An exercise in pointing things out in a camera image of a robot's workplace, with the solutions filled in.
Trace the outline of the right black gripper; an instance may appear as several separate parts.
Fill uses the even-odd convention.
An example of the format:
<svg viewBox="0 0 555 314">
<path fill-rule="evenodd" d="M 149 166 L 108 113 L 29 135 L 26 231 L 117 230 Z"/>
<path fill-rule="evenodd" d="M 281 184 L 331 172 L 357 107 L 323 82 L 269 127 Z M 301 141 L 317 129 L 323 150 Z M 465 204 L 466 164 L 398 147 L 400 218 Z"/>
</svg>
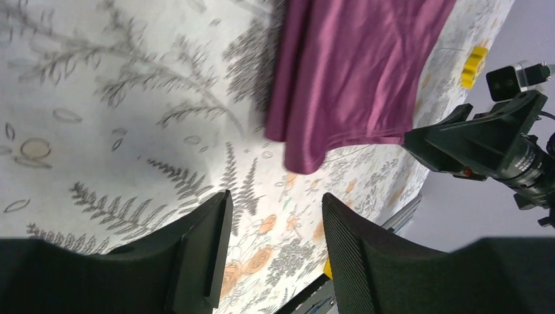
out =
<svg viewBox="0 0 555 314">
<path fill-rule="evenodd" d="M 473 106 L 458 105 L 440 122 L 406 132 L 403 149 L 432 172 L 504 184 L 514 191 L 519 210 L 547 209 L 538 223 L 554 227 L 554 157 L 528 135 L 546 102 L 537 90 L 522 92 L 468 121 Z"/>
</svg>

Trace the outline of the purple satin napkin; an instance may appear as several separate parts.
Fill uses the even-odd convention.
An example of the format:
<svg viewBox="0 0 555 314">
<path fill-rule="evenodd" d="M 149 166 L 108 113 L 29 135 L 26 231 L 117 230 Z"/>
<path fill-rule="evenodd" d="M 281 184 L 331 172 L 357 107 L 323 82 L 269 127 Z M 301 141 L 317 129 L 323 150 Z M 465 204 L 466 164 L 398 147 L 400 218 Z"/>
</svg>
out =
<svg viewBox="0 0 555 314">
<path fill-rule="evenodd" d="M 418 83 L 454 1 L 289 1 L 266 138 L 284 166 L 314 173 L 328 151 L 400 145 Z"/>
</svg>

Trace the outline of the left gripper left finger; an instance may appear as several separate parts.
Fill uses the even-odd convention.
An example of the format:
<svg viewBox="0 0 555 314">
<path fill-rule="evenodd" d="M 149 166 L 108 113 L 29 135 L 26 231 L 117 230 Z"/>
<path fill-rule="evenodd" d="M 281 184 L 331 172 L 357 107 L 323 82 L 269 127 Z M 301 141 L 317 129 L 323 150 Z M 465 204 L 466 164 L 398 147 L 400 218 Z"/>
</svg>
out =
<svg viewBox="0 0 555 314">
<path fill-rule="evenodd" d="M 225 190 L 107 254 L 2 239 L 1 312 L 211 313 L 221 297 L 232 215 Z"/>
</svg>

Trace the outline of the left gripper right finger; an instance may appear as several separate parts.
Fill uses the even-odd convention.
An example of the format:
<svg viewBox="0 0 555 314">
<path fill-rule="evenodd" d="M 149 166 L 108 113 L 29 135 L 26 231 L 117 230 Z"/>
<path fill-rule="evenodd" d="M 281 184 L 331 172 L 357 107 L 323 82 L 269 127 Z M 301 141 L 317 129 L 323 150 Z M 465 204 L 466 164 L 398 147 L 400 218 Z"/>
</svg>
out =
<svg viewBox="0 0 555 314">
<path fill-rule="evenodd" d="M 445 253 L 322 199 L 340 313 L 553 313 L 554 239 L 485 237 Z"/>
</svg>

